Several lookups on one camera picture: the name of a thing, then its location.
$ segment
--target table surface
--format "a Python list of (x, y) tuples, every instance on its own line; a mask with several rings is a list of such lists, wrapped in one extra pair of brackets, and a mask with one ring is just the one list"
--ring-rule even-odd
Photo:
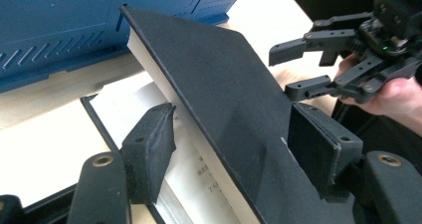
[[(312, 26), (294, 0), (238, 0), (228, 15), (221, 26), (241, 32), (266, 66), (272, 46), (300, 38)], [(282, 87), (305, 77), (332, 76), (335, 67), (319, 68), (319, 56), (305, 54), (270, 70)], [(85, 160), (108, 151), (80, 97), (141, 71), (126, 54), (0, 94), (0, 195), (18, 195), (28, 206), (77, 183)], [(329, 113), (333, 99), (314, 105)], [(134, 223), (153, 222), (144, 206), (132, 209)]]

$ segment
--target black book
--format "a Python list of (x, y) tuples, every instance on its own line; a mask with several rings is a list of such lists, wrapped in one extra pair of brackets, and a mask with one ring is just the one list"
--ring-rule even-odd
[(176, 106), (241, 222), (352, 222), (350, 203), (320, 200), (291, 155), (291, 102), (240, 33), (121, 12), (131, 26), (130, 50)]

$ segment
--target metal bolt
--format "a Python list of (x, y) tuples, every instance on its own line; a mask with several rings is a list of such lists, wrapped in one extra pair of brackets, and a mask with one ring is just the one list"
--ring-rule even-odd
[(378, 160), (389, 166), (401, 166), (401, 161), (399, 159), (387, 154), (379, 154)]
[(110, 155), (101, 155), (97, 157), (96, 159), (94, 159), (93, 166), (95, 167), (107, 166), (110, 163), (112, 163), (113, 160), (114, 158)]
[(379, 4), (379, 11), (381, 13), (385, 13), (387, 11), (387, 7), (385, 6), (385, 3)]
[(372, 91), (373, 87), (371, 85), (365, 85), (363, 87), (366, 91)]

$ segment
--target robotic arm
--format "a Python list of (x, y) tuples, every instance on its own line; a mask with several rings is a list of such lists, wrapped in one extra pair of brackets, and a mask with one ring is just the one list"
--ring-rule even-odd
[(286, 86), (293, 102), (324, 95), (366, 103), (386, 82), (416, 76), (422, 84), (422, 0), (375, 0), (372, 13), (315, 21), (303, 38), (274, 46), (270, 66), (322, 51), (320, 66), (339, 54), (353, 53), (360, 63), (336, 77), (317, 77)]

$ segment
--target blue metal panel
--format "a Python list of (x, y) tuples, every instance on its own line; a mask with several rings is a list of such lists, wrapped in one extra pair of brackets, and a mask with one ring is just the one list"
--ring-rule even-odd
[(226, 22), (236, 0), (0, 0), (0, 93), (128, 52), (118, 7)]

